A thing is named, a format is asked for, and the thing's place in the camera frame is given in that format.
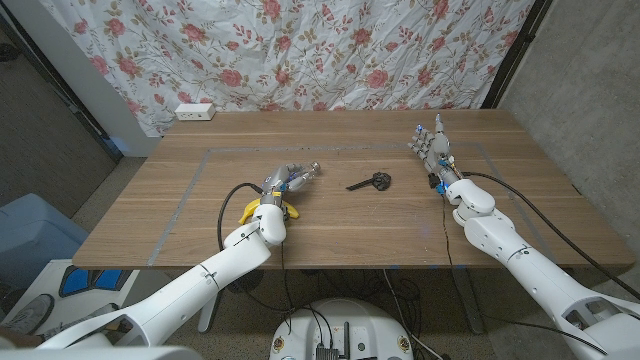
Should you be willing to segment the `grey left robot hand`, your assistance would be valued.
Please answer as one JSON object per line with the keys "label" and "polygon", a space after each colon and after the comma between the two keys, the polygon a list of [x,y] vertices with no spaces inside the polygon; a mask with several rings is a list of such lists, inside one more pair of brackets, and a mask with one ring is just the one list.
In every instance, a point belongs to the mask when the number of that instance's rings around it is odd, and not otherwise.
{"label": "grey left robot hand", "polygon": [[321,170],[317,162],[290,163],[276,168],[262,184],[260,204],[282,204],[282,194],[297,192]]}

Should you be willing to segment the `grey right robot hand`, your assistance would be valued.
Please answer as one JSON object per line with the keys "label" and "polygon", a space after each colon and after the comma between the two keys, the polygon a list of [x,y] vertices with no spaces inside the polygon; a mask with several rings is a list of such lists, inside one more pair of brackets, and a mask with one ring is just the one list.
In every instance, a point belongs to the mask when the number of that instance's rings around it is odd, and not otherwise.
{"label": "grey right robot hand", "polygon": [[451,154],[449,139],[444,134],[440,113],[435,117],[435,131],[431,132],[418,125],[408,147],[424,163],[429,186],[438,193],[445,194],[450,185],[462,178],[455,167],[455,159]]}

